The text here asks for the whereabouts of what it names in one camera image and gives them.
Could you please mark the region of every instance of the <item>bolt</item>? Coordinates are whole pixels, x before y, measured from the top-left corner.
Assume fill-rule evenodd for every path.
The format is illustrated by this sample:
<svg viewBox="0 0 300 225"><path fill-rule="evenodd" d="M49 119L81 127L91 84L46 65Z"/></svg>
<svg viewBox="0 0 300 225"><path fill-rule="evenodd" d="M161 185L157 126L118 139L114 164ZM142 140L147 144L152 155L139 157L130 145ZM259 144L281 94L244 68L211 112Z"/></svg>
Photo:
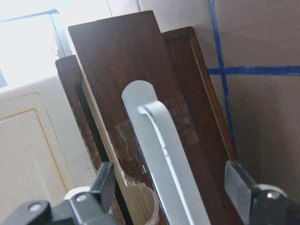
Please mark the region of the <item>bolt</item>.
<svg viewBox="0 0 300 225"><path fill-rule="evenodd" d="M280 197L280 193L276 191L270 191L267 193L267 197L271 199L278 199Z"/></svg>
<svg viewBox="0 0 300 225"><path fill-rule="evenodd" d="M87 199L87 196L86 196L85 194L78 195L78 196L76 197L76 200L77 200L78 202L83 202L85 199Z"/></svg>
<svg viewBox="0 0 300 225"><path fill-rule="evenodd" d="M41 203L34 203L29 207L31 212L36 212L42 207Z"/></svg>

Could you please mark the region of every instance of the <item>light wood edge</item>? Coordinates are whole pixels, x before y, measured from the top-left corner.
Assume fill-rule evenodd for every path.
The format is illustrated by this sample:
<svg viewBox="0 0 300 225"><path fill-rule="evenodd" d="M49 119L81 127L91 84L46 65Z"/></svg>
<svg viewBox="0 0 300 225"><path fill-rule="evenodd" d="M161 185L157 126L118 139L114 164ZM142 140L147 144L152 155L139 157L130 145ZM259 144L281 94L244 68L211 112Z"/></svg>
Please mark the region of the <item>light wood edge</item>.
<svg viewBox="0 0 300 225"><path fill-rule="evenodd" d="M84 76L82 84L83 92L86 96L100 137L105 147L108 158L114 163L114 172L120 190L123 194L130 216L134 225L156 225L159 221L158 197L155 192L143 183L133 183L125 178L125 174L119 164L117 155L105 128L101 112L97 106L95 97L91 91L88 81Z"/></svg>

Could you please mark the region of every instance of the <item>wood grain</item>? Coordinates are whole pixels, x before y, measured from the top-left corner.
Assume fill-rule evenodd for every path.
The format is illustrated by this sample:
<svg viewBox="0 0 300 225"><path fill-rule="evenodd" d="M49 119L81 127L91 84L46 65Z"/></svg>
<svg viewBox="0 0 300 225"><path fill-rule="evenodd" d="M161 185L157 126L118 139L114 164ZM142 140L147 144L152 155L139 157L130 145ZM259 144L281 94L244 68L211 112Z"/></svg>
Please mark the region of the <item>wood grain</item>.
<svg viewBox="0 0 300 225"><path fill-rule="evenodd" d="M145 80L170 111L211 224L242 224L224 192L225 161L236 156L193 30L162 35L153 13L142 12L69 31L105 149L119 163L120 187L124 180L155 189L121 100L130 82ZM141 190L132 195L124 186L123 191L135 224L153 218L153 212L140 212L143 201L154 202L151 191L149 198ZM158 216L165 224L161 209Z"/></svg>
<svg viewBox="0 0 300 225"><path fill-rule="evenodd" d="M94 137L91 133L89 124L83 112L81 102L76 92L76 86L82 83L82 73L80 71L77 59L74 55L59 59L55 62L60 81L72 108L75 120L88 149L95 171L101 166L102 160L98 148L95 144ZM116 198L113 198L110 208L112 215L117 219L119 224L124 225L125 221L120 211Z"/></svg>
<svg viewBox="0 0 300 225"><path fill-rule="evenodd" d="M195 31L186 27L163 37L199 137L202 151L199 145L185 151L210 221L242 224L224 189L225 163L236 160L236 153Z"/></svg>

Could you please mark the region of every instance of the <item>metal handle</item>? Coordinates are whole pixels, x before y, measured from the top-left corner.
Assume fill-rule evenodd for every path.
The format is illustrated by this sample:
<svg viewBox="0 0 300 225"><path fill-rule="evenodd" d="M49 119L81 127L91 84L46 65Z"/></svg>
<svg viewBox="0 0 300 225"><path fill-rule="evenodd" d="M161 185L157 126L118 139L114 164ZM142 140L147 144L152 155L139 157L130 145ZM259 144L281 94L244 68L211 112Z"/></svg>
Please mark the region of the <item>metal handle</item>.
<svg viewBox="0 0 300 225"><path fill-rule="evenodd" d="M134 81L122 99L169 223L210 225L173 119L153 86Z"/></svg>

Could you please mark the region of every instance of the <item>blue tape line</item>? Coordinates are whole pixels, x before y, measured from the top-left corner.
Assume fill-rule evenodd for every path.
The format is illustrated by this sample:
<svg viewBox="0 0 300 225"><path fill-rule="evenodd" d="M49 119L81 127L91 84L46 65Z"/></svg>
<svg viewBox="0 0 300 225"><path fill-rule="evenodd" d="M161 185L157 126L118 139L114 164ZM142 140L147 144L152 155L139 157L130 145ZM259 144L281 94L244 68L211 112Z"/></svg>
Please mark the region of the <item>blue tape line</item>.
<svg viewBox="0 0 300 225"><path fill-rule="evenodd" d="M213 28L214 37L215 37L216 50L217 50L217 60L219 62L220 68L224 68L221 41L220 41L220 35L219 35L219 30L218 30L217 15L216 15L214 0L209 0L209 4L210 4L211 23L212 23L212 28Z"/></svg>
<svg viewBox="0 0 300 225"><path fill-rule="evenodd" d="M7 85L8 85L8 83L6 82L4 75L2 74L2 71L0 69L0 88L3 88Z"/></svg>
<svg viewBox="0 0 300 225"><path fill-rule="evenodd" d="M300 67L228 67L209 69L210 75L300 75Z"/></svg>
<svg viewBox="0 0 300 225"><path fill-rule="evenodd" d="M136 0L137 6L139 7L139 11L142 11L141 2L140 0Z"/></svg>
<svg viewBox="0 0 300 225"><path fill-rule="evenodd" d="M217 22L217 15L216 15L214 0L209 0L209 5L210 5L211 23L212 23L215 44L216 44L216 50L217 50L217 60L219 62L219 66L220 66L219 74L221 75L223 93L224 93L224 98L225 98L224 100L225 100L225 107L226 107L227 122L228 122L228 127L229 127L229 134L230 134L230 137L232 140L233 147L235 148L235 139L234 139L234 135L233 135L233 124L232 124L231 111L230 111L230 106L229 106L229 93L228 93L228 87L227 87L226 73L224 71L222 47L221 47L219 30L218 30L218 22Z"/></svg>
<svg viewBox="0 0 300 225"><path fill-rule="evenodd" d="M109 8L109 13L111 14L111 17L113 16L113 14L112 14L112 9L111 9L111 6L109 5L109 2L108 2L108 0L106 0L106 2L107 2L107 5L108 5L108 8Z"/></svg>

